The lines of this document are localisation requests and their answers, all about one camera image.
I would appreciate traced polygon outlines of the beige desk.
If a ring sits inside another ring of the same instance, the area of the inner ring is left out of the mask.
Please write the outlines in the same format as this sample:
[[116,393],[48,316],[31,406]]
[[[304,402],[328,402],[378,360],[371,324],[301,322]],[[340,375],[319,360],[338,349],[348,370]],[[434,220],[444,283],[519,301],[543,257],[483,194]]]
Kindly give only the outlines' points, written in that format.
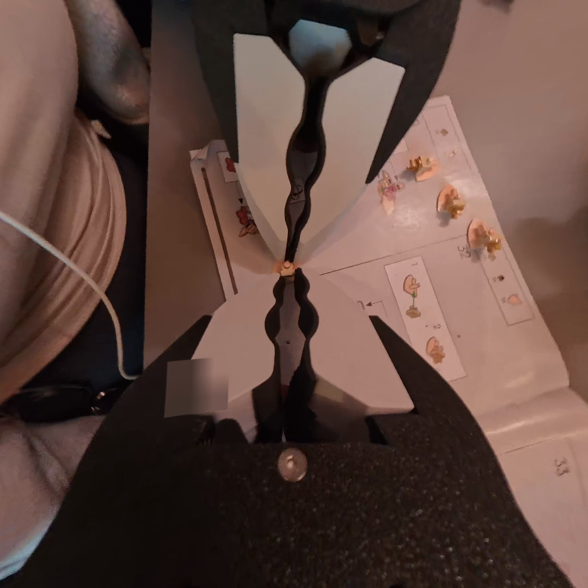
[[[187,4],[153,1],[144,364],[224,301],[189,151],[221,137]],[[587,1],[464,1],[450,96],[496,215],[587,398]]]

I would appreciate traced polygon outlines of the brick building instruction booklet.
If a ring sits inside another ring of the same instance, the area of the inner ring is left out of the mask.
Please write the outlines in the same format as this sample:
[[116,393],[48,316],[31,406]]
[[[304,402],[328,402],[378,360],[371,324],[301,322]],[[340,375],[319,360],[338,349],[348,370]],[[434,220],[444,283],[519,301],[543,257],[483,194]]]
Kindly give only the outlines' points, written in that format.
[[[416,182],[410,159],[437,160]],[[486,434],[525,517],[575,587],[587,587],[587,403],[509,245],[494,261],[466,240],[472,219],[500,235],[448,96],[430,99],[384,165],[405,184],[387,216],[378,177],[303,266],[393,328],[459,393]],[[446,184],[466,200],[441,217]]]

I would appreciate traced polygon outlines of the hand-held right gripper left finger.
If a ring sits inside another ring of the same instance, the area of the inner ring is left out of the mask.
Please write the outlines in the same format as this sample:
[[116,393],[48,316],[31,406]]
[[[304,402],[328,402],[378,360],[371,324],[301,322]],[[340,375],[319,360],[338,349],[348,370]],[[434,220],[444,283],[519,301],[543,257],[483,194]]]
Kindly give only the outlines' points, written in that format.
[[212,315],[192,356],[190,407],[217,422],[237,422],[248,442],[281,439],[272,419],[281,409],[276,331],[280,276],[267,274]]

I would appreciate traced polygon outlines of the tan and gold brick assembly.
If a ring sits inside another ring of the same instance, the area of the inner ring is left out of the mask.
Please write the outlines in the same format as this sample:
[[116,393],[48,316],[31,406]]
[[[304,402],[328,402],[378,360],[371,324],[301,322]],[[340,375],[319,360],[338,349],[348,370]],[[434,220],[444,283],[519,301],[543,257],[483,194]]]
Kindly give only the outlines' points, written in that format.
[[429,156],[419,156],[410,159],[406,171],[414,177],[416,182],[422,182],[429,180],[437,174],[439,171],[439,164],[434,158]]
[[457,220],[465,208],[465,198],[461,196],[457,187],[452,184],[446,184],[437,195],[436,211],[441,217]]
[[497,253],[502,250],[503,237],[480,219],[472,219],[467,228],[466,240],[469,249],[477,253],[481,259],[494,261]]

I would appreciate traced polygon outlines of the pink and white brick piece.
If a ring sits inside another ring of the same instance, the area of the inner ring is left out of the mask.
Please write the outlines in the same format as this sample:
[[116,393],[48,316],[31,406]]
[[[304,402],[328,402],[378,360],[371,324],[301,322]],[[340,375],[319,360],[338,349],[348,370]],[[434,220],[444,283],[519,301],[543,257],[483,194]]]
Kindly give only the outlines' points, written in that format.
[[397,195],[404,188],[405,184],[397,176],[390,175],[386,169],[379,172],[377,182],[379,203],[387,216],[392,214]]

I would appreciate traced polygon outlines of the person's left forearm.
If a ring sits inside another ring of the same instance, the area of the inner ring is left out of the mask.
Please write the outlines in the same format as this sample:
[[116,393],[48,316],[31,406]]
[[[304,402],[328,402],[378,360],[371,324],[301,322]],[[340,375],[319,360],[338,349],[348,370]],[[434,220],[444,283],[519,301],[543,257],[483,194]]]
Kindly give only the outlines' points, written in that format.
[[151,71],[117,1],[65,1],[77,43],[80,88],[128,125],[149,123]]

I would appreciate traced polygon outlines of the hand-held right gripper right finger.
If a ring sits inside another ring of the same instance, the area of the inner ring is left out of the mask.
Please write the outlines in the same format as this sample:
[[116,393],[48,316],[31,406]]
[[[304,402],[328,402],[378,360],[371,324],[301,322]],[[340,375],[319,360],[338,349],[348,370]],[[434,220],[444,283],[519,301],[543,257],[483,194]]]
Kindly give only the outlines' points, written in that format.
[[367,418],[414,409],[369,315],[326,278],[293,282],[304,336],[284,405],[286,440],[368,441]]

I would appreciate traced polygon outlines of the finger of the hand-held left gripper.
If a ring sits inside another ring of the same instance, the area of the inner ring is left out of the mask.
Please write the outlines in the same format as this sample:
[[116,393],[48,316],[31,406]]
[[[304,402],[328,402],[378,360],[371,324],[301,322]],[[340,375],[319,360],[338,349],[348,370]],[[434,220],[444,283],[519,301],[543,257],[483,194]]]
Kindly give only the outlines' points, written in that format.
[[287,154],[302,119],[305,81],[267,36],[234,34],[233,63],[236,170],[261,237],[281,261],[288,241],[285,207],[292,189]]
[[308,261],[329,239],[366,185],[405,68],[373,57],[329,85],[321,125],[325,155],[310,189],[311,210],[295,260]]

